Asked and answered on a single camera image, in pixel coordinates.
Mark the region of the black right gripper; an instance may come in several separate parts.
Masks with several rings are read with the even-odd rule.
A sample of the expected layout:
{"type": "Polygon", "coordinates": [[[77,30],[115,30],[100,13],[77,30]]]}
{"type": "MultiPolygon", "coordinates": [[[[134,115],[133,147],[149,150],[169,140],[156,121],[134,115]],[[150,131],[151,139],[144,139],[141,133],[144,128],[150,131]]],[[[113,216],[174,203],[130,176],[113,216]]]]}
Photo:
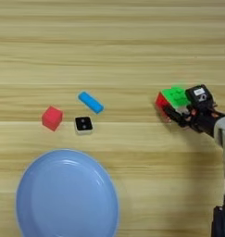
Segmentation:
{"type": "Polygon", "coordinates": [[[199,104],[198,106],[188,106],[188,113],[181,115],[172,106],[164,106],[163,111],[180,127],[184,128],[187,125],[196,132],[204,132],[209,136],[214,136],[215,124],[222,118],[225,118],[225,113],[215,109],[216,104],[199,104]]]}

